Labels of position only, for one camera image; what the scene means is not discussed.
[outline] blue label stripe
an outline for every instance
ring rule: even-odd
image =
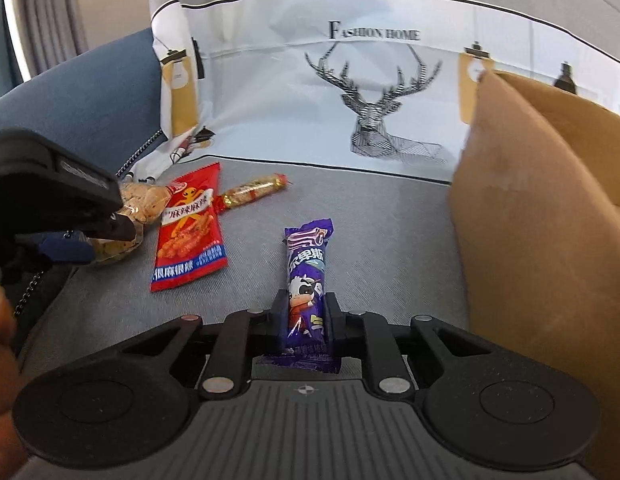
[[[220,260],[225,257],[225,247],[221,244],[213,245],[206,249],[198,256],[185,262],[179,262],[177,264],[166,265],[162,267],[154,268],[154,275],[152,276],[152,283],[161,282],[163,280],[169,280],[170,278],[176,278],[177,276],[183,276],[189,274],[193,270],[205,267],[208,264]]]

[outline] purple candy wrapper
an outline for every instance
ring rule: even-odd
[[[285,230],[290,297],[282,366],[338,373],[341,360],[327,355],[323,334],[325,248],[334,229],[329,218]]]

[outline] deer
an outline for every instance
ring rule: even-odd
[[[429,144],[414,140],[395,137],[385,129],[383,118],[397,111],[401,107],[401,102],[397,101],[400,97],[405,97],[418,92],[423,92],[436,78],[441,69],[442,62],[439,61],[430,77],[426,77],[426,64],[421,60],[414,49],[407,45],[410,52],[417,60],[419,73],[416,78],[410,78],[410,83],[405,84],[405,77],[401,67],[397,67],[397,85],[390,88],[383,88],[381,98],[374,103],[369,103],[361,96],[359,86],[347,75],[349,72],[349,62],[346,61],[339,76],[334,73],[334,69],[328,66],[328,57],[337,46],[334,43],[328,51],[319,58],[315,65],[312,63],[309,54],[305,53],[305,60],[315,71],[316,75],[331,85],[343,91],[341,99],[357,115],[357,124],[351,136],[351,150],[363,156],[377,158],[396,158],[402,155],[425,155],[432,158],[435,153],[429,146],[434,146],[435,150],[441,148],[439,144]]]

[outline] human hand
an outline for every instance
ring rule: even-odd
[[[16,395],[23,386],[16,358],[8,346],[15,332],[16,320],[0,287],[0,480],[10,478],[27,459],[11,415]]]

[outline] red snack bag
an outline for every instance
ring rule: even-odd
[[[150,290],[191,282],[228,263],[212,206],[221,165],[216,162],[176,179],[159,230]]]

